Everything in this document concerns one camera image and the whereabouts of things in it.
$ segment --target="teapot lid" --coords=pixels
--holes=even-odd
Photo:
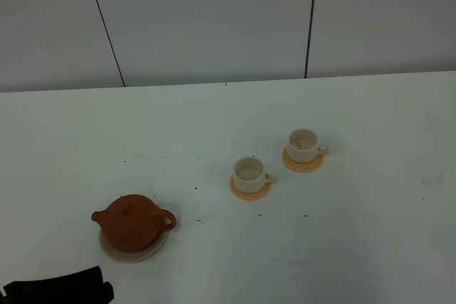
[[[103,223],[113,228],[128,229],[147,221],[154,206],[146,196],[122,196],[103,212]]]

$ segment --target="saucer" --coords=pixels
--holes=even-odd
[[[112,259],[123,263],[137,263],[150,258],[156,254],[166,242],[170,231],[161,231],[157,238],[146,248],[138,252],[122,252],[112,247],[105,239],[103,232],[100,229],[100,244],[103,250]]]
[[[286,153],[286,147],[284,148],[284,151],[282,152],[282,160],[284,161],[284,164],[289,168],[292,169],[293,171],[296,172],[303,172],[303,173],[308,173],[315,171],[317,169],[320,169],[321,165],[323,165],[323,161],[325,160],[325,157],[321,154],[317,155],[314,160],[311,160],[310,162],[307,163],[298,163],[292,160]]]
[[[234,185],[233,182],[233,175],[229,178],[229,187],[232,191],[232,193],[235,195],[235,197],[239,197],[240,199],[243,199],[245,201],[256,201],[257,199],[262,199],[265,197],[270,191],[272,184],[271,183],[266,183],[259,191],[257,192],[241,192],[236,186]]]

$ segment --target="teacup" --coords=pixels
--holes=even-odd
[[[329,147],[320,145],[318,137],[313,131],[301,128],[293,131],[286,140],[286,153],[288,157],[298,163],[308,163],[317,155],[329,154]]]
[[[264,171],[263,163],[255,157],[243,157],[234,165],[233,183],[245,193],[261,190],[266,183],[276,183],[277,177]]]

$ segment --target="teapot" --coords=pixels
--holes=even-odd
[[[166,224],[163,218],[171,223]],[[107,209],[95,211],[92,220],[100,225],[106,241],[123,252],[148,247],[161,231],[169,231],[177,224],[173,214],[142,195],[122,196]]]

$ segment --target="white table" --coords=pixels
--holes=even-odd
[[[0,94],[0,285],[100,265],[114,303],[453,303],[455,91],[447,72]],[[317,172],[281,162],[297,127],[331,147]],[[249,154],[279,176],[255,202],[228,187]],[[137,264],[90,220],[124,194],[179,220]]]

